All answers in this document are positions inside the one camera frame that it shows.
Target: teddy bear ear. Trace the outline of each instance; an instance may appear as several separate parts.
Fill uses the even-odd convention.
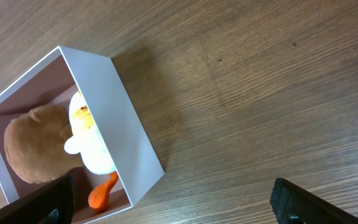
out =
[[[35,109],[30,110],[29,115],[34,121],[41,122],[41,118]]]

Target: box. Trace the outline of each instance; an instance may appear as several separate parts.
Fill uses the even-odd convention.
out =
[[[37,190],[11,169],[5,158],[4,130],[11,119],[37,106],[63,104],[80,90],[119,175],[110,192],[109,208],[97,214],[88,195],[108,175],[85,167],[72,170],[76,202],[73,222],[87,223],[132,208],[163,176],[164,171],[110,58],[57,47],[0,94],[0,186],[8,203]]]

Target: black object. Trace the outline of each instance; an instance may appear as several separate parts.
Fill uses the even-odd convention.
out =
[[[279,224],[358,224],[358,218],[295,184],[278,178],[270,204]]]
[[[73,178],[66,175],[0,209],[4,223],[71,223],[74,214]]]

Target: toy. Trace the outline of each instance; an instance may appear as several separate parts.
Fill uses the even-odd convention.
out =
[[[86,168],[94,174],[114,172],[116,167],[80,92],[71,98],[68,113],[73,136],[65,143],[65,151],[80,152]]]
[[[13,171],[30,184],[55,180],[83,166],[79,155],[63,148],[72,136],[64,106],[45,105],[30,110],[6,127],[4,148]]]
[[[97,212],[103,212],[108,207],[110,190],[118,181],[116,171],[110,174],[110,179],[92,190],[88,197],[89,206]]]

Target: wooden table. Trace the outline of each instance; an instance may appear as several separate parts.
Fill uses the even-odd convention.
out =
[[[277,177],[358,216],[358,0],[0,0],[0,91],[56,45],[113,58],[167,171],[100,223],[275,223]]]

